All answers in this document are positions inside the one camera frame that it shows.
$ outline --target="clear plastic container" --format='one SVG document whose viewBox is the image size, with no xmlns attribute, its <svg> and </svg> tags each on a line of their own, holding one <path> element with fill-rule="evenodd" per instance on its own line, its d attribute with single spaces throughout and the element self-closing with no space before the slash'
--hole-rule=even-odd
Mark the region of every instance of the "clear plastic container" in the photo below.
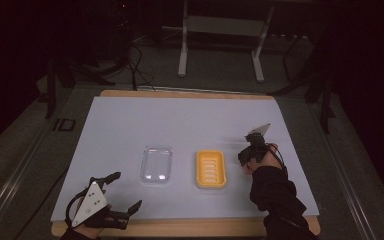
<svg viewBox="0 0 384 240">
<path fill-rule="evenodd" d="M 140 177 L 142 182 L 164 184 L 170 179 L 173 151 L 166 145 L 149 145 L 143 151 Z"/>
</svg>

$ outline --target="table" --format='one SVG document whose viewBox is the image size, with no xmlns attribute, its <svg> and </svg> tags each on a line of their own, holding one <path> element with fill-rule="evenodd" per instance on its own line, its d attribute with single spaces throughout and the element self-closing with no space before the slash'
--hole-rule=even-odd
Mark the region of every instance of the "table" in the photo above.
<svg viewBox="0 0 384 240">
<path fill-rule="evenodd" d="M 259 41 L 255 50 L 251 52 L 257 82 L 263 82 L 263 70 L 260 63 L 260 53 L 267 36 L 267 30 L 273 16 L 274 7 L 271 6 L 265 21 L 227 19 L 216 17 L 193 16 L 188 14 L 188 0 L 183 1 L 182 49 L 180 53 L 178 76 L 186 76 L 188 58 L 188 32 L 206 32 L 218 34 L 234 34 L 241 36 L 258 36 Z"/>
<path fill-rule="evenodd" d="M 198 94 L 198 93 L 172 93 L 172 92 L 129 92 L 129 91 L 104 91 L 101 94 L 102 97 L 124 97 L 124 98 L 179 98 L 179 101 L 182 99 L 234 99 L 234 100 L 268 100 L 273 101 L 273 98 L 268 96 L 252 96 L 252 95 L 231 95 L 231 94 Z M 88 121 L 85 124 L 85 129 L 88 127 Z M 67 179 L 70 178 L 70 171 L 72 172 L 72 166 L 78 163 L 78 151 L 81 146 L 78 146 L 76 153 L 73 157 L 72 165 L 70 166 L 69 173 L 67 174 Z M 115 191 L 108 189 L 107 194 L 114 194 Z M 320 233 L 320 225 L 317 220 L 318 214 L 307 216 L 306 219 L 309 222 L 310 230 L 315 234 Z M 61 236 L 65 229 L 66 225 L 61 219 L 53 219 L 52 233 L 55 236 Z M 116 229 L 106 229 L 102 236 L 141 236 L 141 237 L 198 237 L 198 236 L 262 236 L 266 235 L 265 228 L 263 226 L 263 217 L 262 216 L 253 216 L 253 217 L 217 217 L 217 218 L 166 218 L 166 219 L 131 219 L 127 230 L 116 230 Z"/>
</svg>

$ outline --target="orange container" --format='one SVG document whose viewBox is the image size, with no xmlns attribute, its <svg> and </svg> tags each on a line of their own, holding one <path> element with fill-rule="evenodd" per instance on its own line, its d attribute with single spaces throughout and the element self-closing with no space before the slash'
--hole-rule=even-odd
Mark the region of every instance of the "orange container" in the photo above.
<svg viewBox="0 0 384 240">
<path fill-rule="evenodd" d="M 200 188 L 223 188 L 226 185 L 224 156 L 221 151 L 202 150 L 196 154 L 196 183 Z"/>
</svg>

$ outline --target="black cable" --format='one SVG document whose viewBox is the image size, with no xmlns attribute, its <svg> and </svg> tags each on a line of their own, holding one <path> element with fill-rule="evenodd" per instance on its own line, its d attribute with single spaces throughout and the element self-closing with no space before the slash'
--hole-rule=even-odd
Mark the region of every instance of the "black cable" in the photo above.
<svg viewBox="0 0 384 240">
<path fill-rule="evenodd" d="M 154 81 L 154 76 L 152 76 L 152 75 L 149 74 L 149 73 L 142 72 L 142 71 L 140 71 L 139 69 L 138 69 L 138 73 L 139 73 L 139 75 L 141 76 L 141 78 L 145 81 L 145 83 L 141 83 L 141 84 L 139 84 L 139 86 L 149 85 L 149 86 L 152 88 L 152 90 L 154 90 L 154 91 L 156 92 L 157 90 L 155 90 L 154 86 L 151 84 L 151 83 Z M 151 77 L 151 80 L 148 81 L 148 79 L 146 79 L 146 78 L 143 76 L 143 74 L 146 74 L 146 75 L 150 76 L 150 77 Z"/>
<path fill-rule="evenodd" d="M 33 218 L 36 216 L 36 214 L 39 212 L 39 210 L 42 208 L 43 204 L 48 199 L 49 195 L 51 195 L 52 191 L 54 190 L 55 186 L 58 184 L 58 182 L 62 179 L 62 177 L 67 173 L 68 168 L 64 170 L 64 172 L 61 173 L 61 175 L 55 180 L 54 184 L 52 184 L 51 188 L 49 189 L 48 193 L 43 198 L 42 202 L 39 204 L 39 206 L 36 208 L 36 210 L 33 212 L 33 214 L 30 216 L 29 220 L 24 224 L 24 226 L 18 231 L 18 233 L 14 236 L 13 240 L 16 240 L 20 237 L 20 235 L 23 233 L 23 231 L 27 228 L 27 226 L 30 224 L 30 222 L 33 220 Z"/>
<path fill-rule="evenodd" d="M 71 206 L 74 204 L 74 202 L 76 202 L 78 199 L 80 199 L 81 197 L 84 197 L 86 195 L 88 191 L 88 188 L 86 188 L 85 190 L 81 191 L 80 193 L 76 194 L 76 196 L 74 196 L 73 199 L 71 199 L 71 201 L 68 203 L 67 205 L 67 208 L 65 209 L 65 223 L 67 224 L 67 226 L 69 228 L 72 227 L 71 225 L 71 218 L 70 218 L 70 209 L 71 209 Z"/>
<path fill-rule="evenodd" d="M 131 47 L 133 47 L 134 49 L 136 49 L 139 53 L 139 59 L 138 61 L 136 62 L 136 64 L 133 63 L 133 61 L 130 59 L 130 61 L 128 61 L 128 64 L 130 65 L 130 70 L 132 71 L 132 86 L 133 86 L 133 91 L 137 91 L 138 88 L 137 88 L 137 84 L 136 84 L 136 72 L 138 70 L 138 66 L 139 66 L 139 63 L 140 61 L 142 60 L 142 51 L 136 47 L 133 43 L 131 44 Z"/>
<path fill-rule="evenodd" d="M 283 161 L 282 154 L 280 153 L 279 149 L 276 145 L 273 143 L 267 143 L 266 144 L 267 151 L 269 151 L 279 162 L 280 166 L 282 167 L 283 172 L 285 173 L 286 177 L 288 177 L 288 169 L 286 168 L 285 162 Z M 276 152 L 274 152 L 270 147 L 274 147 L 276 149 Z"/>
</svg>

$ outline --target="desk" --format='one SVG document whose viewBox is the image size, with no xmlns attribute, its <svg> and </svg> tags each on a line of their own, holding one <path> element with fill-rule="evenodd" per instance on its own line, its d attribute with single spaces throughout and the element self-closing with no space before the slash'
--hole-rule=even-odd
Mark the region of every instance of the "desk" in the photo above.
<svg viewBox="0 0 384 240">
<path fill-rule="evenodd" d="M 265 21 L 242 19 L 227 19 L 203 16 L 189 16 L 188 0 L 183 1 L 182 49 L 180 53 L 178 76 L 186 75 L 188 58 L 188 32 L 206 32 L 218 34 L 234 34 L 242 36 L 258 36 L 259 41 L 255 50 L 251 52 L 252 62 L 257 82 L 263 82 L 264 76 L 260 63 L 260 53 L 267 36 L 267 30 L 273 16 L 274 7 L 270 7 Z"/>
</svg>

